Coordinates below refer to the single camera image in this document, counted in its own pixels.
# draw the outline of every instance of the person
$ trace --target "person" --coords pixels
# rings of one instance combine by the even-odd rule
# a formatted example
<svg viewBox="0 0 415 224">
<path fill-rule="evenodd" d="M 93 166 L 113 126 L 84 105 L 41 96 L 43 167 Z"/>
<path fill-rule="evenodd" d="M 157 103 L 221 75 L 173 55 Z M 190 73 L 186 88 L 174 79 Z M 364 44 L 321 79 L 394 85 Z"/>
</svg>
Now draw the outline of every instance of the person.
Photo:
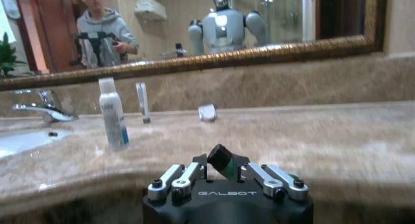
<svg viewBox="0 0 415 224">
<path fill-rule="evenodd" d="M 78 33 L 113 33 L 113 38 L 101 40 L 100 61 L 102 66 L 114 66 L 126 62 L 128 54 L 137 55 L 138 41 L 130 34 L 128 26 L 116 12 L 116 10 L 102 6 L 104 0 L 81 0 L 88 9 L 77 19 Z M 93 53 L 92 45 L 88 39 L 80 40 L 81 45 L 81 63 L 88 68 L 96 68 L 97 57 Z"/>
</svg>

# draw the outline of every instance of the gray hoodie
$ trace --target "gray hoodie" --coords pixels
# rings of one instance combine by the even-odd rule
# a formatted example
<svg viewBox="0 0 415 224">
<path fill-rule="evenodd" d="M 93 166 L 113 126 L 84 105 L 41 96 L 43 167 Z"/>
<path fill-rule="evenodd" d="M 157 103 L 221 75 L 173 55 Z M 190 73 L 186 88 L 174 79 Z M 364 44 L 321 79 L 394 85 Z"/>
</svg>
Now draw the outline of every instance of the gray hoodie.
<svg viewBox="0 0 415 224">
<path fill-rule="evenodd" d="M 77 30 L 80 33 L 113 33 L 121 42 L 138 47 L 138 41 L 132 36 L 120 14 L 113 9 L 105 8 L 105 15 L 101 20 L 92 19 L 86 10 L 77 19 Z M 104 66 L 118 65 L 126 60 L 126 57 L 121 60 L 120 54 L 112 46 L 112 42 L 112 38 L 105 38 L 101 41 L 100 57 Z M 81 39 L 80 44 L 82 48 L 82 64 L 89 68 L 96 68 L 97 59 L 92 50 L 90 42 L 86 39 Z"/>
</svg>

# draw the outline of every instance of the marble backsplash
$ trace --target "marble backsplash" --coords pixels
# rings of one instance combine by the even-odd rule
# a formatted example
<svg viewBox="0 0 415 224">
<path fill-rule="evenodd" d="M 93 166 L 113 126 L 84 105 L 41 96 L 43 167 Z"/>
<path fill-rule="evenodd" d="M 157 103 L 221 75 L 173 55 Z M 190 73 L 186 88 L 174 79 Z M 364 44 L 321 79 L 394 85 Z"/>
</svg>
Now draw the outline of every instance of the marble backsplash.
<svg viewBox="0 0 415 224">
<path fill-rule="evenodd" d="M 116 81 L 125 112 L 138 112 L 136 82 L 148 89 L 150 111 L 264 107 L 415 100 L 415 56 L 369 56 L 174 73 Z M 98 85 L 45 87 L 57 93 L 68 112 L 97 114 Z M 30 113 L 10 110 L 37 103 L 35 95 L 0 92 L 0 117 Z"/>
</svg>

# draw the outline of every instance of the bottle cap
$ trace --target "bottle cap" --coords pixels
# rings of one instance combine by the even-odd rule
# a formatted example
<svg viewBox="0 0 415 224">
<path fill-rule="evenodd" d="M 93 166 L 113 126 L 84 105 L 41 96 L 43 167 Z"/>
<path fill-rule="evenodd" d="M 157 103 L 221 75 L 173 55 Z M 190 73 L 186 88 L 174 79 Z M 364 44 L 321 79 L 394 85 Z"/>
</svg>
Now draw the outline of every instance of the bottle cap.
<svg viewBox="0 0 415 224">
<path fill-rule="evenodd" d="M 112 77 L 98 79 L 98 89 L 101 94 L 114 93 L 114 79 Z"/>
</svg>

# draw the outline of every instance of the screw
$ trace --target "screw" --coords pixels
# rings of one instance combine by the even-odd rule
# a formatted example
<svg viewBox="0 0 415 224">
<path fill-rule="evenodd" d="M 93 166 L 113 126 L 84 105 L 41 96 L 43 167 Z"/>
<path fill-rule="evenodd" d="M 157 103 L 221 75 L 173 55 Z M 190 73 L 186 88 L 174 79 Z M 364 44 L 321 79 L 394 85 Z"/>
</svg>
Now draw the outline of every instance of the screw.
<svg viewBox="0 0 415 224">
<path fill-rule="evenodd" d="M 182 190 L 181 189 L 173 189 L 170 192 L 170 199 L 173 202 L 178 202 L 182 199 Z"/>
<path fill-rule="evenodd" d="M 294 179 L 293 186 L 298 189 L 304 188 L 304 181 L 301 181 L 300 179 Z"/>
<path fill-rule="evenodd" d="M 161 188 L 162 181 L 160 179 L 154 179 L 150 185 L 153 186 L 154 189 Z"/>
<path fill-rule="evenodd" d="M 284 189 L 276 189 L 273 192 L 273 199 L 280 202 L 284 200 L 285 197 L 285 191 Z"/>
</svg>

